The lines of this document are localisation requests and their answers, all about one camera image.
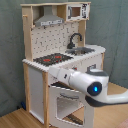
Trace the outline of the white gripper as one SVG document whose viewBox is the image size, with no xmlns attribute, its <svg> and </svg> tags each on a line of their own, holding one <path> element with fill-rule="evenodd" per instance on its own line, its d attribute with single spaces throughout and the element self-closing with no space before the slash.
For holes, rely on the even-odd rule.
<svg viewBox="0 0 128 128">
<path fill-rule="evenodd" d="M 69 77 L 74 73 L 73 69 L 50 67 L 49 73 L 60 82 L 68 82 Z"/>
</svg>

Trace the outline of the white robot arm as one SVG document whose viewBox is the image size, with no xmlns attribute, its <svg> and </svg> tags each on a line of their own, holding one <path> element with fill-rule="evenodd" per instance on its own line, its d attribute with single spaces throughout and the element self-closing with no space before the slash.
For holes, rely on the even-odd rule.
<svg viewBox="0 0 128 128">
<path fill-rule="evenodd" d="M 128 104 L 128 90 L 121 94 L 108 95 L 109 76 L 99 69 L 85 73 L 73 69 L 50 67 L 49 73 L 59 82 L 82 92 L 92 107 Z"/>
</svg>

